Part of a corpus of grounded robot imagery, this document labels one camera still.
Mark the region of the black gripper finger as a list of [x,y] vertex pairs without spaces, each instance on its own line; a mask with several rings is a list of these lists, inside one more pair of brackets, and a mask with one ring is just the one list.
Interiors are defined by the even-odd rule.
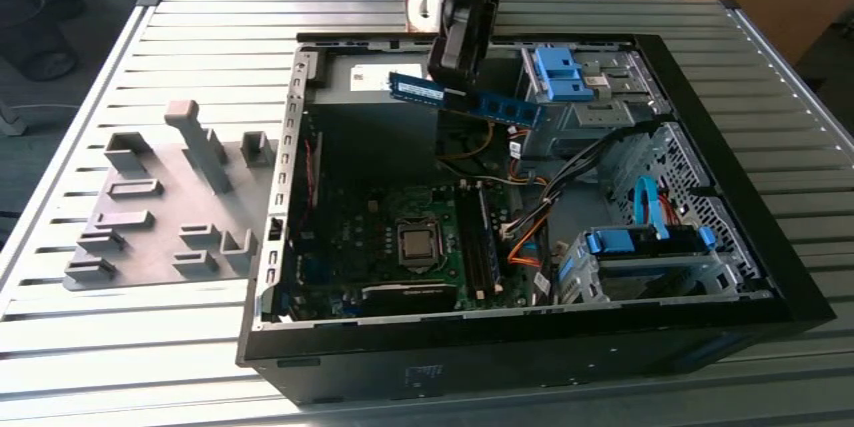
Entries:
[[467,14],[462,44],[463,90],[473,91],[479,64],[489,49],[499,0],[462,0],[462,3]]
[[445,88],[465,91],[467,68],[463,54],[469,8],[457,0],[442,0],[439,31],[429,56],[429,73]]

